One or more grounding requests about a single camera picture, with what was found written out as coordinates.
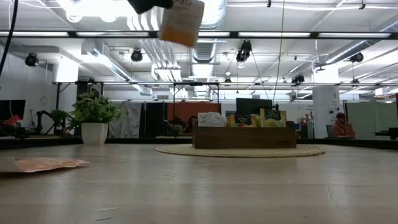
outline black monitor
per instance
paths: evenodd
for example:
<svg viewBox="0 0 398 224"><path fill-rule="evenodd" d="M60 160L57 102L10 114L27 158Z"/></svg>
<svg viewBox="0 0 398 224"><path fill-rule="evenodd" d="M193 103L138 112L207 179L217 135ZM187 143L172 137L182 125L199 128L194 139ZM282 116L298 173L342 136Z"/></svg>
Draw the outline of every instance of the black monitor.
<svg viewBox="0 0 398 224"><path fill-rule="evenodd" d="M24 111L25 100L0 100L0 121L8 120L15 115L24 119Z"/></svg>
<svg viewBox="0 0 398 224"><path fill-rule="evenodd" d="M272 110L272 100L260 100L250 98L236 99L236 114L245 116L251 114L260 114L260 109Z"/></svg>

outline jute rug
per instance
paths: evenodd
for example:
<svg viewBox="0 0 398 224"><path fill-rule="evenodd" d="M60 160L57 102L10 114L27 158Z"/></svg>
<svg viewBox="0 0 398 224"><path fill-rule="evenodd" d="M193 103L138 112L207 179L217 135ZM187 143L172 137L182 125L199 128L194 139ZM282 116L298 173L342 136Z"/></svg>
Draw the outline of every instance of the jute rug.
<svg viewBox="0 0 398 224"><path fill-rule="evenodd" d="M278 158L278 157L300 157L318 156L325 153L321 146L297 145L290 149L195 149L191 144L180 144L174 146L162 146L156 151L185 156L207 156L207 157L242 157L242 158Z"/></svg>

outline wooden box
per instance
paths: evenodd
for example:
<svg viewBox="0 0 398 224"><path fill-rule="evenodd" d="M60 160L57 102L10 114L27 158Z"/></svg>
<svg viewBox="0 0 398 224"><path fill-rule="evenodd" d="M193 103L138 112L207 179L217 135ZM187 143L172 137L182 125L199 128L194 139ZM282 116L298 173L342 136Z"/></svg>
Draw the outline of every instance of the wooden box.
<svg viewBox="0 0 398 224"><path fill-rule="evenodd" d="M195 127L195 149L273 149L296 147L293 128Z"/></svg>

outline white pillar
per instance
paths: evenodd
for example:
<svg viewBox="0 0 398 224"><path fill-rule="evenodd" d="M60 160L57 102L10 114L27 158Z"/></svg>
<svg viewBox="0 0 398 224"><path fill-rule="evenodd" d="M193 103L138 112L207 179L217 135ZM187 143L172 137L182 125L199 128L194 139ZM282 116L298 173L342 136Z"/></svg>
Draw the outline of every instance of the white pillar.
<svg viewBox="0 0 398 224"><path fill-rule="evenodd" d="M338 67L329 65L313 73L315 83L339 83ZM340 108L338 86L316 86L313 89L315 138L328 137L326 126L333 125Z"/></svg>

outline person sitting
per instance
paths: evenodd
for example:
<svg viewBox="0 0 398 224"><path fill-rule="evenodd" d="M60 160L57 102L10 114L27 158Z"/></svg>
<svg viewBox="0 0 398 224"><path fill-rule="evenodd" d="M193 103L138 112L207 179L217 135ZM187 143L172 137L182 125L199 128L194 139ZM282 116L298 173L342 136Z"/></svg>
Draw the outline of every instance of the person sitting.
<svg viewBox="0 0 398 224"><path fill-rule="evenodd" d="M333 125L333 137L335 138L356 138L356 132L352 124L348 123L343 113L336 115L336 122Z"/></svg>

